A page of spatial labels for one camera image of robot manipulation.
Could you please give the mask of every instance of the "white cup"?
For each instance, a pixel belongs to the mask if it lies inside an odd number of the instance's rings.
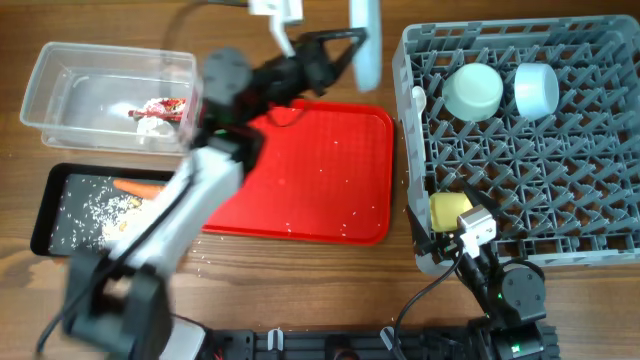
[[[480,64],[468,64],[451,75],[442,86],[444,106],[463,121],[482,121],[498,111],[502,79],[497,71]]]
[[[518,112],[529,120],[553,114],[558,107],[558,78],[547,64],[520,64],[514,90]]]

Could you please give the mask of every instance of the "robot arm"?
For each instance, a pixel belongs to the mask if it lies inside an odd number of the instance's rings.
[[[340,38],[354,41],[333,62],[324,43]],[[213,357],[207,331],[171,315],[168,279],[207,218],[255,166],[263,139],[248,123],[304,91],[323,95],[366,38],[361,28],[303,34],[295,42],[295,56],[278,57],[257,69],[237,50],[213,53],[205,64],[200,129],[188,157],[144,221],[127,229],[108,255],[71,257],[63,309],[45,329],[37,352],[62,321],[67,335],[115,358]],[[128,293],[111,293],[108,284],[123,279],[129,282]]]
[[[446,274],[456,271],[485,312],[485,317],[468,324],[475,357],[548,359],[538,322],[547,315],[544,273],[526,260],[500,264],[490,244],[500,236],[496,222],[503,217],[500,206],[464,179],[459,181],[473,208],[458,216],[458,230],[440,241],[416,243],[414,249],[422,256],[453,259],[454,265]],[[512,264],[522,266],[506,269]],[[393,343],[397,344],[397,335]],[[394,350],[398,358],[404,357],[398,348]]]

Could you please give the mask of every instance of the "wooden table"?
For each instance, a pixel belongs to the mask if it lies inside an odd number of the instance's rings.
[[[29,250],[51,167],[67,161],[171,169],[177,163],[177,159],[154,156],[47,148],[38,131],[19,121],[27,81],[46,42],[158,48],[181,4],[152,1],[51,5],[61,1],[30,0],[40,4],[0,6],[1,359],[30,358],[41,329],[61,304],[65,267]],[[295,33],[348,24],[347,0],[307,0],[304,10],[305,24]],[[382,13],[384,74],[380,88],[359,94],[349,73],[326,99],[377,104],[395,116],[391,57],[407,25],[618,13],[639,17],[640,3],[384,0]],[[179,39],[177,48],[196,54],[199,60],[223,45],[240,48],[254,64],[278,53],[267,31],[267,19],[250,17],[244,9],[201,8],[190,16]],[[384,241],[361,248],[201,235],[193,245],[197,253],[188,254],[172,280],[176,312],[214,329],[304,331],[392,324],[407,299],[433,280],[420,273],[413,260],[409,223],[402,211],[407,203],[407,161],[401,131],[397,133],[391,230]],[[640,266],[569,267],[550,269],[547,274],[548,322],[558,327],[564,358],[640,358]],[[472,295],[451,279],[416,304],[406,324],[463,325],[480,315]],[[63,339],[59,331],[47,347],[47,358],[85,357],[100,355]]]

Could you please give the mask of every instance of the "black tray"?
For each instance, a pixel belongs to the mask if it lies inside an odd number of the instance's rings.
[[[99,179],[101,183],[99,186],[93,186],[93,184],[89,184],[87,181],[82,181],[82,177],[72,177],[70,184],[68,180],[71,175],[86,175],[91,177],[91,179]],[[63,246],[52,246],[55,244],[58,237],[58,235],[55,235],[55,227],[58,227],[58,231],[60,231],[59,228],[62,227],[62,231],[68,230],[69,234],[75,234],[73,233],[75,225],[73,220],[75,220],[78,215],[81,215],[83,219],[90,220],[88,216],[84,216],[87,215],[84,213],[86,208],[83,209],[83,204],[78,203],[75,199],[87,199],[89,198],[89,194],[92,194],[93,191],[101,191],[104,190],[105,187],[113,186],[112,181],[114,178],[138,181],[144,180],[149,183],[164,183],[172,176],[173,172],[171,171],[141,170],[70,163],[61,163],[54,166],[51,169],[51,172],[49,172],[47,185],[44,190],[44,195],[42,196],[42,203],[40,204],[40,211],[38,212],[38,218],[36,220],[35,228],[33,229],[33,235],[31,236],[31,251],[33,251],[34,254],[41,256],[70,255],[73,252],[70,247],[67,249]],[[105,200],[122,194],[126,193],[112,188],[105,197]],[[71,212],[75,212],[74,217],[68,215]],[[68,220],[64,219],[63,221],[63,216],[65,214],[67,214]],[[82,230],[84,229],[94,229],[95,233],[97,228],[95,228],[93,224],[83,224]],[[100,249],[95,246],[91,246],[90,249],[93,251],[100,251]]]

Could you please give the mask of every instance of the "yellow object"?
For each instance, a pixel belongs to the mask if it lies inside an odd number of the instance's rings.
[[[454,231],[458,216],[471,210],[471,202],[464,193],[435,193],[429,197],[431,228],[435,232]]]

